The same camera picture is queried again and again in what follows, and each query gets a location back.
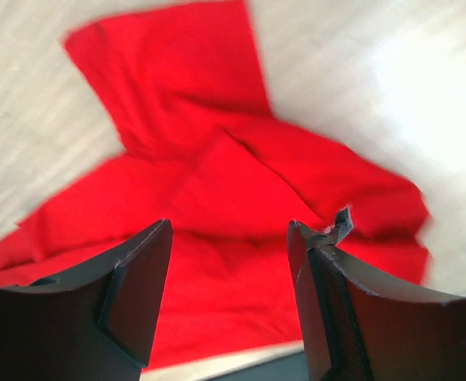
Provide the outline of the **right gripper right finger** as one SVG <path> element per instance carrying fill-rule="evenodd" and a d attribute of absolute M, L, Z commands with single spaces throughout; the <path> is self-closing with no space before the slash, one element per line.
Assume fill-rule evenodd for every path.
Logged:
<path fill-rule="evenodd" d="M 466 380 L 466 297 L 394 277 L 339 248 L 331 230 L 299 221 L 288 256 L 312 380 Z"/>

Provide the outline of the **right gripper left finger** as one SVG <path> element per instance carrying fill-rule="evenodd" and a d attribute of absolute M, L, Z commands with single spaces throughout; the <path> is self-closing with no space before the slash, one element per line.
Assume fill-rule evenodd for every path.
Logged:
<path fill-rule="evenodd" d="M 0 287 L 0 380 L 137 380 L 148 366 L 171 222 L 26 286 Z"/>

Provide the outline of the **red t shirt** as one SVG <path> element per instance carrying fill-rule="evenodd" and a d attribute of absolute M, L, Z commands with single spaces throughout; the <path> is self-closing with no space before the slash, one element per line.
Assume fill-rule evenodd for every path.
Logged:
<path fill-rule="evenodd" d="M 352 209 L 343 248 L 420 283 L 420 190 L 336 141 L 277 119 L 247 6 L 196 2 L 103 18 L 64 43 L 124 152 L 0 240 L 0 287 L 26 285 L 154 221 L 175 231 L 151 369 L 301 339 L 287 227 Z"/>

